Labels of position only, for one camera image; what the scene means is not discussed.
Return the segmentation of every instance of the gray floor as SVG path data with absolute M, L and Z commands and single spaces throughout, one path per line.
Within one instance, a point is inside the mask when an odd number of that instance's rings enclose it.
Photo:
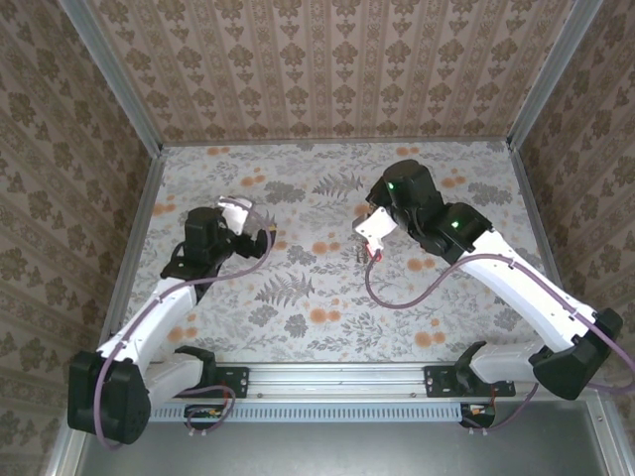
M 487 436 L 456 423 L 230 423 L 206 437 L 154 423 L 116 453 L 92 437 L 77 474 L 575 475 L 607 474 L 582 403 L 534 403 Z

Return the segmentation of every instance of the black bracket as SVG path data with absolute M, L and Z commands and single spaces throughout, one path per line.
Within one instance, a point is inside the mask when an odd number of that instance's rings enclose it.
M 456 397 L 514 397 L 516 387 L 513 382 L 496 382 L 486 384 L 478 380 L 469 388 L 458 381 L 456 368 L 453 365 L 430 365 L 424 367 L 426 395 L 431 398 Z
M 236 399 L 246 399 L 249 390 L 249 367 L 218 367 L 213 352 L 196 347 L 183 346 L 176 351 L 178 354 L 193 355 L 202 362 L 202 375 L 198 385 L 191 390 L 211 387 L 212 385 L 224 385 L 236 394 Z M 189 399 L 222 399 L 222 391 L 203 392 L 189 395 Z

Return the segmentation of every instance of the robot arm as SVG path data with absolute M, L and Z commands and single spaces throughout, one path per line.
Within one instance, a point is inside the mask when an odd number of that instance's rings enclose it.
M 245 199 L 238 201 L 247 209 L 252 205 Z M 186 239 L 173 252 L 149 299 L 96 352 L 82 351 L 73 357 L 68 374 L 71 428 L 95 433 L 97 379 L 109 358 L 112 363 L 101 391 L 101 427 L 104 436 L 119 442 L 134 442 L 151 410 L 183 390 L 216 384 L 212 352 L 181 347 L 165 362 L 151 364 L 170 331 L 200 302 L 211 283 L 182 286 L 162 300 L 161 295 L 185 282 L 215 278 L 233 253 L 261 258 L 267 250 L 266 232 L 259 230 L 255 240 L 243 233 L 247 215 L 247 210 L 222 198 L 215 208 L 189 212 Z
M 374 212 L 354 222 L 353 228 L 368 240 L 371 256 L 381 253 L 382 238 L 398 226 L 424 250 L 451 265 L 466 257 L 499 255 L 530 270 L 550 292 L 612 340 L 621 329 L 622 319 L 612 309 L 598 312 L 547 280 L 474 208 L 465 203 L 444 203 L 430 172 L 416 161 L 388 168 L 366 199 Z M 468 362 L 468 368 L 456 369 L 462 373 L 460 381 L 467 386 L 474 378 L 486 383 L 537 381 L 564 399 L 577 398 L 608 357 L 606 344 L 515 266 L 479 259 L 461 268 L 507 301 L 532 325 L 542 342 L 501 346 L 477 342 L 459 359 L 460 365 Z

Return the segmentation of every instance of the patterned wallpaper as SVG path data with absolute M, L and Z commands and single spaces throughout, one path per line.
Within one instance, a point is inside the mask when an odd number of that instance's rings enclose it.
M 572 0 L 89 0 L 169 143 L 505 136 Z
M 620 312 L 635 355 L 635 2 L 604 2 L 521 155 L 565 286 Z M 618 404 L 635 443 L 635 399 Z
M 55 1 L 0 2 L 0 474 L 46 464 L 149 158 Z

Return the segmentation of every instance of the floral tablecloth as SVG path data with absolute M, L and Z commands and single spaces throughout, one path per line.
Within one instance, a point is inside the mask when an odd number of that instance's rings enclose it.
M 447 201 L 475 206 L 540 268 L 502 142 L 176 147 L 163 155 L 163 183 L 128 318 L 183 240 L 188 210 L 212 205 L 220 195 L 245 196 L 279 232 L 268 263 L 251 276 L 212 286 L 172 330 L 162 353 L 189 344 L 213 350 L 225 362 L 431 361 L 455 359 L 479 339 L 534 338 L 511 308 L 462 272 L 414 308 L 377 306 L 363 284 L 362 242 L 351 230 L 384 169 L 413 158 L 432 170 Z M 414 298 L 447 266 L 400 230 L 386 245 L 372 279 L 385 300 Z M 232 257 L 221 274 L 252 263 Z

